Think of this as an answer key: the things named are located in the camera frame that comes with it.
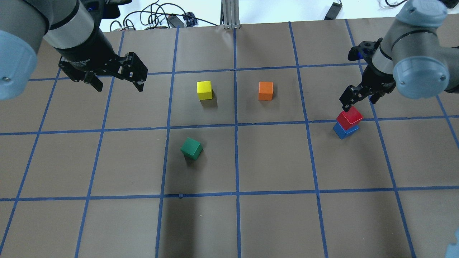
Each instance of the black power brick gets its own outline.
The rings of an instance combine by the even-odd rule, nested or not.
[[[327,15],[325,15],[324,20],[334,20],[336,19],[336,16],[338,16],[338,13],[341,11],[341,8],[343,5],[338,4],[338,3],[333,3],[330,7],[330,10],[328,10]]]

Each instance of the robotic arm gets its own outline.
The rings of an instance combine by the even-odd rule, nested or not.
[[[102,91],[96,75],[110,75],[143,90],[146,66],[133,52],[115,54],[79,0],[1,0],[0,17],[0,100],[22,93],[42,38],[62,55],[59,67],[73,81]]]
[[[340,97],[342,108],[368,96],[375,104],[396,85],[412,99],[430,98],[442,91],[459,93],[459,49],[441,47],[436,34],[448,12],[437,0],[409,0],[386,36],[364,41],[349,51],[348,59],[364,59],[362,82],[350,85]]]

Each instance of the yellow cube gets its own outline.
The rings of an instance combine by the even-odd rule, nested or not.
[[[198,97],[201,101],[212,99],[212,85],[210,81],[198,82]]]

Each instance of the light blue cap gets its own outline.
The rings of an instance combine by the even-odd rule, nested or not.
[[[395,65],[394,79],[403,96],[410,99],[430,98],[446,89],[449,72],[437,59],[412,56]]]
[[[448,245],[448,248],[446,249],[445,258],[457,258],[457,257],[459,257],[459,229],[456,231],[456,240],[458,241],[457,244],[449,244]]]
[[[37,66],[37,54],[21,38],[0,30],[0,100],[19,96]]]
[[[448,11],[438,0],[410,0],[397,14],[397,20],[419,27],[438,28]]]

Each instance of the red cube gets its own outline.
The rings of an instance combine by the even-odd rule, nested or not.
[[[362,114],[355,107],[351,107],[348,112],[342,111],[336,120],[345,130],[348,130],[356,126],[363,118]]]

